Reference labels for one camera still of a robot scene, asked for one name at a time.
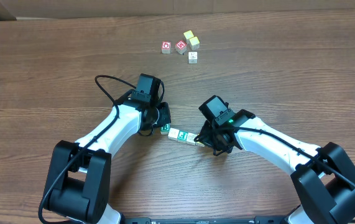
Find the green letter B block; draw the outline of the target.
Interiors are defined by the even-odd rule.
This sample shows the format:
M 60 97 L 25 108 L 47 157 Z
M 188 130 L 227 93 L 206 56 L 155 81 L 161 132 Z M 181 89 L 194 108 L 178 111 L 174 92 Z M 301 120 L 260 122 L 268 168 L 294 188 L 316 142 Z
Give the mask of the green letter B block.
M 170 131 L 170 124 L 165 124 L 160 128 L 160 133 L 161 134 L 168 134 Z

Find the red Y wooden block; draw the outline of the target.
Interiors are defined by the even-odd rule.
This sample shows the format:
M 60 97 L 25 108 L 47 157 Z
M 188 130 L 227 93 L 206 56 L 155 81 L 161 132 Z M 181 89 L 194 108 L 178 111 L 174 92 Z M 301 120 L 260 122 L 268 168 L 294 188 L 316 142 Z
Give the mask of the red Y wooden block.
M 204 145 L 202 142 L 200 142 L 200 141 L 196 141 L 195 144 L 196 144 L 197 146 L 201 146 L 201 147 L 204 147 L 204 146 L 205 146 L 205 145 Z

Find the plain E pretzel block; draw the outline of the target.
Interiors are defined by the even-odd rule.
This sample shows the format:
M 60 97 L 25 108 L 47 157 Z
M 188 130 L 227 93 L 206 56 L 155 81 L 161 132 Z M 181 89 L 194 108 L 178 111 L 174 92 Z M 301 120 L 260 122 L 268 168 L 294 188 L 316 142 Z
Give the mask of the plain E pretzel block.
M 195 142 L 195 138 L 197 137 L 197 135 L 196 134 L 194 134 L 194 133 L 188 133 L 187 134 L 187 140 L 186 140 L 186 142 L 187 142 L 187 144 L 191 144 L 191 145 L 196 145 L 196 142 Z

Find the green letter F block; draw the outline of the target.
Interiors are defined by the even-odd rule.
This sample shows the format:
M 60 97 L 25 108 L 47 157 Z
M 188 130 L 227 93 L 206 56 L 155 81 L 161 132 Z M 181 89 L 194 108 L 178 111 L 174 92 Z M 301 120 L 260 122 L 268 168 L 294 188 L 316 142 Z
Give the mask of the green letter F block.
M 188 137 L 188 132 L 179 131 L 178 136 L 177 136 L 177 141 L 178 142 L 186 142 L 187 137 Z

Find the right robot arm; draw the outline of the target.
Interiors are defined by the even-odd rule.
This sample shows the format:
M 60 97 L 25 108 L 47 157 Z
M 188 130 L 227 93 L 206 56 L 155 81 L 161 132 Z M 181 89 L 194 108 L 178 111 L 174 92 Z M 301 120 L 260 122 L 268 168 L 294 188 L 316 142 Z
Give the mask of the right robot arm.
M 346 151 L 329 142 L 301 142 L 266 125 L 254 113 L 235 113 L 219 96 L 199 110 L 206 121 L 195 138 L 214 156 L 236 147 L 252 152 L 287 173 L 300 199 L 283 223 L 355 223 L 355 165 Z

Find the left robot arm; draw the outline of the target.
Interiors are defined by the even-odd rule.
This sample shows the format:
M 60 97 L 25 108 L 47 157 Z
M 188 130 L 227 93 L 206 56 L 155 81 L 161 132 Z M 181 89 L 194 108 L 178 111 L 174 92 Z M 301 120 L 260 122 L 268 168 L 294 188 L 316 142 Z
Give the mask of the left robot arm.
M 38 209 L 42 223 L 44 210 L 65 217 L 65 223 L 123 222 L 108 202 L 111 160 L 131 136 L 151 136 L 171 122 L 164 93 L 161 79 L 142 73 L 136 85 L 111 100 L 110 114 L 94 130 L 56 144 Z

